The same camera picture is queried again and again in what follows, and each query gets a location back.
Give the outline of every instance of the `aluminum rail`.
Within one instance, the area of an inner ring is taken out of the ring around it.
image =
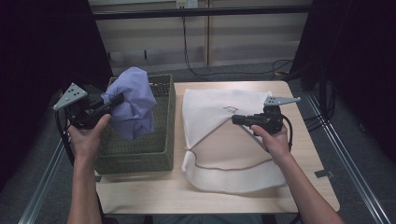
[[[390,224],[391,222],[381,202],[378,200],[370,186],[367,184],[355,162],[349,155],[347,148],[344,146],[337,132],[332,127],[332,124],[329,120],[325,120],[325,118],[320,115],[319,103],[317,98],[312,92],[307,94],[307,98],[309,104],[311,104],[312,108],[314,109],[315,114],[318,116],[319,121],[322,123],[323,130],[326,132],[341,162],[344,164],[346,171],[352,179],[352,182],[355,184],[355,187],[361,195],[361,198],[363,199],[364,203],[372,214],[375,223]]]
[[[288,14],[317,12],[336,8],[335,5],[327,6],[284,6],[284,7],[200,7],[183,9],[158,9],[142,11],[98,11],[92,14],[58,14],[47,15],[50,19],[95,19],[103,20],[126,20],[147,18],[169,17],[199,17],[199,16],[230,16],[230,15],[253,15],[253,14]]]
[[[64,156],[64,144],[62,139],[59,141],[58,146],[49,162],[46,172],[44,172],[43,177],[40,180],[35,193],[27,204],[19,224],[33,224],[35,219],[41,209],[41,206],[46,199],[47,193],[50,190],[50,184],[53,177],[55,177],[58,171],[59,164],[61,163],[62,157]]]

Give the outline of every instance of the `human hand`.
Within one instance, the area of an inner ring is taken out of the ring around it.
[[[91,130],[79,130],[73,125],[70,125],[67,131],[70,133],[75,148],[75,163],[94,164],[99,152],[102,131],[107,126],[110,118],[111,116],[109,114],[103,115]]]
[[[269,134],[258,125],[252,125],[250,129],[262,138],[262,142],[268,148],[276,164],[279,165],[280,162],[291,155],[288,142],[288,129],[285,125],[283,125],[279,133],[275,134]]]

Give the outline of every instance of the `lavender cloth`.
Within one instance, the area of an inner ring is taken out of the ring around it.
[[[154,132],[152,108],[157,102],[149,87],[147,72],[129,68],[101,96],[107,103],[119,93],[123,93],[124,102],[113,109],[110,121],[119,135],[133,141],[142,134]]]

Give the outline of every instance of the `dark green crate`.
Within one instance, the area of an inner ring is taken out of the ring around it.
[[[174,164],[175,86],[171,75],[148,77],[157,104],[154,132],[129,141],[108,125],[95,170],[100,175],[170,171]]]

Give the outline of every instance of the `gray pants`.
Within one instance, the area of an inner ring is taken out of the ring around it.
[[[260,215],[158,215],[154,224],[262,224]]]

